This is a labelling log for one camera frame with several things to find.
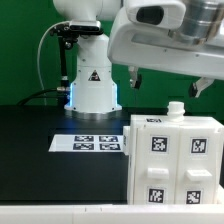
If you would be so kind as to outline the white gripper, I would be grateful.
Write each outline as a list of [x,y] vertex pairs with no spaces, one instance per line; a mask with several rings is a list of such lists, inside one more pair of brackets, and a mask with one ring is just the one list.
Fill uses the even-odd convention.
[[224,80],[223,35],[203,45],[182,44],[171,39],[165,29],[131,22],[124,8],[114,20],[107,55],[112,63],[129,66],[134,89],[142,83],[138,67],[202,77],[190,85],[191,98],[198,98],[213,79]]

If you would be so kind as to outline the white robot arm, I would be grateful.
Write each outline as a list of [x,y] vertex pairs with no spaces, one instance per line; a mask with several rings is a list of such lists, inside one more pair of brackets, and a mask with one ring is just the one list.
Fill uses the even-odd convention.
[[78,45],[77,76],[65,109],[81,116],[121,110],[114,64],[126,65],[131,85],[147,68],[199,78],[197,97],[224,80],[224,0],[53,0],[66,18],[67,46]]

